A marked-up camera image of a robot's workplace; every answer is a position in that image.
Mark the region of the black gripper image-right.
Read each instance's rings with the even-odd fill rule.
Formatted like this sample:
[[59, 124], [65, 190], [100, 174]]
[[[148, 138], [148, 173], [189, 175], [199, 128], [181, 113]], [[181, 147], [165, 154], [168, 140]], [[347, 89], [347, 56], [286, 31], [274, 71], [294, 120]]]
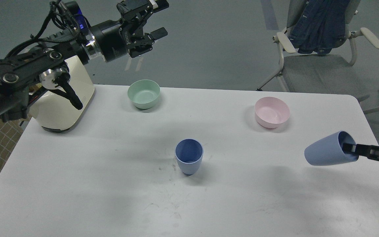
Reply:
[[364, 156], [370, 160], [379, 161], [379, 146], [363, 144], [343, 144], [343, 152], [355, 156]]

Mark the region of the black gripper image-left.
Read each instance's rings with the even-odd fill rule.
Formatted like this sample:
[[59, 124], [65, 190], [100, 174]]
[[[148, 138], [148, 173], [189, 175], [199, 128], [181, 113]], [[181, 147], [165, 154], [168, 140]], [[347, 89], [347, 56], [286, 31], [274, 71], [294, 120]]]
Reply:
[[107, 20], [90, 27], [89, 45], [106, 62], [129, 55], [141, 56], [152, 50], [153, 44], [168, 35], [164, 27], [143, 32], [147, 20], [159, 10], [169, 7], [167, 0], [122, 0], [117, 4], [120, 19]]

